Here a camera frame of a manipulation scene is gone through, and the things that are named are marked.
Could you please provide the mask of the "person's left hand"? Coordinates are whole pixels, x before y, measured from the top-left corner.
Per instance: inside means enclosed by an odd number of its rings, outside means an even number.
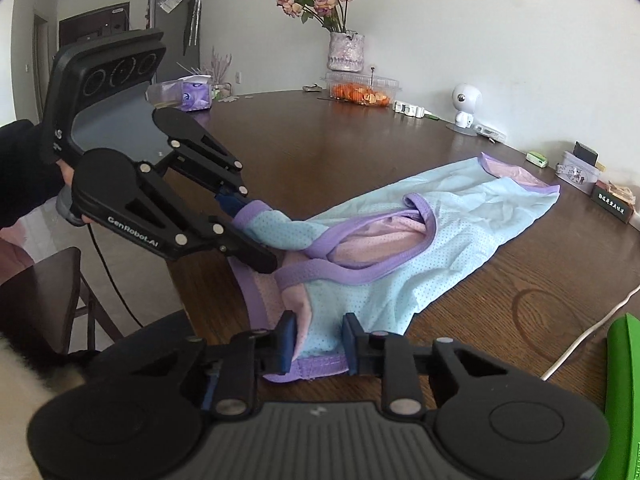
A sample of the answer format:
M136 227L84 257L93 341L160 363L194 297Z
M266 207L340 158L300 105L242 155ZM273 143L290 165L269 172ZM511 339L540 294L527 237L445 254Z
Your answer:
M72 186L73 177L74 177L73 168L69 164L66 164L66 162L64 162L64 160L62 159L57 160L56 164L58 165L58 168L60 168L61 170L62 178L65 182L65 185L70 188ZM82 222L84 222L85 224L93 223L93 220L86 217L84 214L81 216L81 219L82 219Z

